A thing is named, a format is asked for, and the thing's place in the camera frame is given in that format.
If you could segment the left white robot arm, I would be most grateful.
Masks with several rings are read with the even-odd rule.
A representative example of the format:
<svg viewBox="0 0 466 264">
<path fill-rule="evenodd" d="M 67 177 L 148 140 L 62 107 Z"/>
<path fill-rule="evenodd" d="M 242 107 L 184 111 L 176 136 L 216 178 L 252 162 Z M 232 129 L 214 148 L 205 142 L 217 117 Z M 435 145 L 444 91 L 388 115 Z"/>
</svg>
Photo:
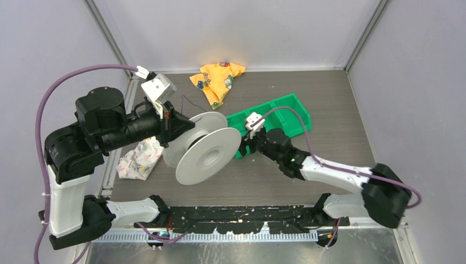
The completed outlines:
<svg viewBox="0 0 466 264">
<path fill-rule="evenodd" d="M 112 227 L 137 222 L 165 226 L 165 202 L 157 195 L 140 201 L 113 202 L 86 195 L 86 185 L 96 167 L 113 150 L 155 137 L 162 146 L 195 127 L 176 111 L 159 114 L 149 100 L 144 111 L 125 110 L 123 94 L 112 87 L 98 87 L 75 102 L 76 122 L 45 139 L 45 163 L 51 184 L 49 231 L 55 250 L 95 240 Z"/>
</svg>

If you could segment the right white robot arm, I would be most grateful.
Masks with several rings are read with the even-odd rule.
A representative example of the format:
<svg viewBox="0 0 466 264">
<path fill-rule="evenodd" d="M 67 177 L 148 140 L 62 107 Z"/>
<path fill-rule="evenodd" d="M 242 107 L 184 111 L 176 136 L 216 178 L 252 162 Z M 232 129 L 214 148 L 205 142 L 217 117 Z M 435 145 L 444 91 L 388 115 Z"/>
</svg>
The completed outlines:
<svg viewBox="0 0 466 264">
<path fill-rule="evenodd" d="M 331 162 L 292 145 L 282 129 L 248 132 L 239 152 L 259 152 L 278 164 L 289 178 L 322 182 L 349 193 L 323 194 L 314 206 L 314 220 L 321 226 L 342 217 L 369 217 L 387 228 L 398 228 L 412 197 L 412 191 L 387 165 L 354 167 Z"/>
</svg>

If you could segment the clear plastic cable spool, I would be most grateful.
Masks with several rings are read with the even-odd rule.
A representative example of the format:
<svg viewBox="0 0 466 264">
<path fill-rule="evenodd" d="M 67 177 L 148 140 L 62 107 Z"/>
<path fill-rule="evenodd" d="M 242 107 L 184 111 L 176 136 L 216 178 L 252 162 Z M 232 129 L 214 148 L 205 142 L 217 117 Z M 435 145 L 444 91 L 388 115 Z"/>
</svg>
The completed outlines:
<svg viewBox="0 0 466 264">
<path fill-rule="evenodd" d="M 242 139 L 221 113 L 205 112 L 190 120 L 195 127 L 163 151 L 165 164 L 176 169 L 176 180 L 183 185 L 201 183 L 221 171 L 236 155 Z"/>
</svg>

